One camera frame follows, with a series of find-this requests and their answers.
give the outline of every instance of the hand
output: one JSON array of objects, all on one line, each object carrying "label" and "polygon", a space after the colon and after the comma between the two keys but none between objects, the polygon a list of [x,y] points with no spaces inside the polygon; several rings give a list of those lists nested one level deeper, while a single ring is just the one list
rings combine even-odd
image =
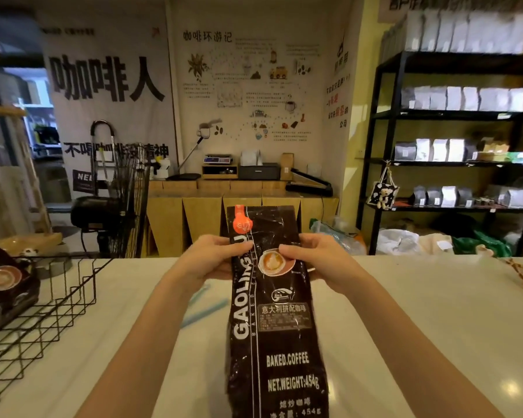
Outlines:
[{"label": "hand", "polygon": [[366,274],[332,236],[302,233],[300,242],[302,247],[280,245],[279,252],[286,257],[312,264],[316,270],[310,273],[310,277],[323,279],[335,292],[346,295],[353,281]]},{"label": "hand", "polygon": [[252,241],[230,245],[227,237],[203,235],[182,254],[170,273],[180,276],[195,293],[207,279],[232,279],[230,258],[247,253],[252,246]]}]

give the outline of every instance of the forearm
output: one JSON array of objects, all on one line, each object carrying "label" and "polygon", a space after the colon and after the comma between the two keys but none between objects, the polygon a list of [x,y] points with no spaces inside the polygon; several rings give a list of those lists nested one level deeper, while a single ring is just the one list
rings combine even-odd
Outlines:
[{"label": "forearm", "polygon": [[347,297],[417,418],[502,417],[368,273]]},{"label": "forearm", "polygon": [[192,295],[169,270],[76,418],[149,418]]}]

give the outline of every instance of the left hand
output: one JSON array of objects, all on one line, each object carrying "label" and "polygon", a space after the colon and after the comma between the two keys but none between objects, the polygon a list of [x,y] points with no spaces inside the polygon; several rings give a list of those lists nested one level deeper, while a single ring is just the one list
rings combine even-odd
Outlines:
[{"label": "left hand", "polygon": [[247,253],[252,246],[252,241],[230,245],[227,237],[200,236],[176,261],[171,274],[176,273],[181,277],[194,293],[207,279],[232,279],[230,258]]}]

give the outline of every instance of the digital scale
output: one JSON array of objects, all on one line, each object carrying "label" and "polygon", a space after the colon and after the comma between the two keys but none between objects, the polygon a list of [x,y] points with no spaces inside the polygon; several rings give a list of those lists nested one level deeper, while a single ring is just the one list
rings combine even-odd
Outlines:
[{"label": "digital scale", "polygon": [[203,158],[204,164],[231,164],[231,154],[205,154]]}]

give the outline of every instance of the plant illustration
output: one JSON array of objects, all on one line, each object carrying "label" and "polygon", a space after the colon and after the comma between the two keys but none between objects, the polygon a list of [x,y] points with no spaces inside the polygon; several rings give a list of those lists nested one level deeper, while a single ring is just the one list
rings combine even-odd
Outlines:
[{"label": "plant illustration", "polygon": [[192,54],[192,59],[188,60],[188,64],[190,65],[188,73],[194,71],[196,81],[201,82],[202,73],[206,70],[209,70],[209,66],[203,62],[203,55]]}]

